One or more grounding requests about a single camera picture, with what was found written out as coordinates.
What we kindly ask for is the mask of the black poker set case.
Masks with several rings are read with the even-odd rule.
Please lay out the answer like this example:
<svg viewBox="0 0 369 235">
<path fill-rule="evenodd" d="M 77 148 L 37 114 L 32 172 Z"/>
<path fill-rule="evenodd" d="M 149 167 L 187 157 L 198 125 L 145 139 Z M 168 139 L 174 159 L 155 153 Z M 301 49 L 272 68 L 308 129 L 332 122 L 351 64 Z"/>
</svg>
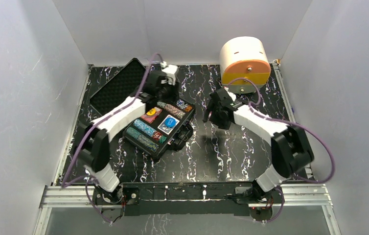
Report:
<svg viewBox="0 0 369 235">
<path fill-rule="evenodd" d="M 180 98 L 178 71 L 177 66 L 161 62 L 161 70 L 148 74 L 138 96 L 129 95 L 92 124 L 105 130 L 109 141 L 122 133 L 154 160 L 166 150 L 182 150 L 193 135 L 195 105 Z"/>
</svg>

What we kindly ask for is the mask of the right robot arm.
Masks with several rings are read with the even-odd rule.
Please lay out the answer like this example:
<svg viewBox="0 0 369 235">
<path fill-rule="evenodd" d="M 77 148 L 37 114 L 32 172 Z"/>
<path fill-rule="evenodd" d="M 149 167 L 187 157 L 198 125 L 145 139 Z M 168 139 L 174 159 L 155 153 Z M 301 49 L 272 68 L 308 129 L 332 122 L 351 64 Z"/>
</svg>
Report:
<svg viewBox="0 0 369 235">
<path fill-rule="evenodd" d="M 232 124 L 247 128 L 265 140 L 271 147 L 271 164 L 258 176 L 244 197 L 264 203 L 272 190 L 290 179 L 314 160 L 314 154 L 305 131 L 282 120 L 256 112 L 247 103 L 221 88 L 210 94 L 203 122 L 210 121 L 219 129 L 228 130 Z"/>
</svg>

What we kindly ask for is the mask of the yellow dealer button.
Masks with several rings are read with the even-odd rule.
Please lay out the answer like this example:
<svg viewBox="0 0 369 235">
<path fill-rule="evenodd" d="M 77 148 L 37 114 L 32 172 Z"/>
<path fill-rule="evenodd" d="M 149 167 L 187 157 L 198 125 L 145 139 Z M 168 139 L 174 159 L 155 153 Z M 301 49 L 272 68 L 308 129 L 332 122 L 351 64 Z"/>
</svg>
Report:
<svg viewBox="0 0 369 235">
<path fill-rule="evenodd" d="M 152 109 L 150 109 L 150 110 L 146 113 L 146 115 L 147 115 L 147 116 L 153 116 L 153 115 L 155 115 L 156 113 L 157 113 L 156 108 L 152 108 Z"/>
</svg>

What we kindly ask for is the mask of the red playing card deck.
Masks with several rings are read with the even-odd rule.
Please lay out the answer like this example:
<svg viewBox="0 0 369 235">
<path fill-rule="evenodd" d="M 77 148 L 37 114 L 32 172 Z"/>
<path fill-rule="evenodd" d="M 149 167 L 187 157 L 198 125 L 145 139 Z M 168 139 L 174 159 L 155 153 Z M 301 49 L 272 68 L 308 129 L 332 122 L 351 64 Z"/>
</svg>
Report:
<svg viewBox="0 0 369 235">
<path fill-rule="evenodd" d="M 157 110 L 157 113 L 153 116 L 147 116 L 146 113 L 144 115 L 142 115 L 140 118 L 144 121 L 146 121 L 147 123 L 152 123 L 162 112 L 162 109 L 159 107 L 155 107 Z"/>
</svg>

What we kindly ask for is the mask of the blue playing card deck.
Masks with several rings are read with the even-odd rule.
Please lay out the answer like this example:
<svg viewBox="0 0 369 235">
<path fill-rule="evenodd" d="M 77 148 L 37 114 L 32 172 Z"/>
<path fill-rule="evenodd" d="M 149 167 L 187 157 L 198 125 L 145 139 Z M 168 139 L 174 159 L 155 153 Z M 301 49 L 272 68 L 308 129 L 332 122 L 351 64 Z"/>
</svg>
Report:
<svg viewBox="0 0 369 235">
<path fill-rule="evenodd" d="M 160 123 L 160 125 L 158 126 L 158 129 L 159 129 L 160 131 L 162 131 L 163 133 L 165 133 L 165 134 L 167 134 L 167 135 L 170 135 L 170 134 L 171 134 L 171 132 L 174 130 L 174 128 L 175 128 L 175 127 L 180 123 L 180 120 L 179 120 L 179 119 L 177 119 L 177 118 L 175 118 L 175 117 L 173 117 L 173 118 L 175 118 L 175 119 L 177 120 L 177 124 L 176 124 L 176 126 L 175 126 L 174 128 L 167 128 L 167 127 L 164 125 L 164 121 L 165 121 L 165 119 L 166 119 L 168 116 L 173 117 L 172 115 L 167 115 L 167 116 L 164 118 L 164 120 Z"/>
</svg>

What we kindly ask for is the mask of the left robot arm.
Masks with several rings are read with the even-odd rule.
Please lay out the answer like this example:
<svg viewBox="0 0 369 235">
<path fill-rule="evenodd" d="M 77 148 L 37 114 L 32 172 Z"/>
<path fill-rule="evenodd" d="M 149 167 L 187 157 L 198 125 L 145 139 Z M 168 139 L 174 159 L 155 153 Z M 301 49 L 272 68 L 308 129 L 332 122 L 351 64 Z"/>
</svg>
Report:
<svg viewBox="0 0 369 235">
<path fill-rule="evenodd" d="M 97 181 L 110 203 L 117 204 L 123 198 L 120 180 L 109 163 L 110 142 L 136 119 L 148 124 L 161 115 L 165 102 L 178 97 L 177 73 L 178 67 L 174 65 L 147 71 L 136 91 L 102 117 L 83 126 L 81 135 L 75 139 L 73 159 Z"/>
</svg>

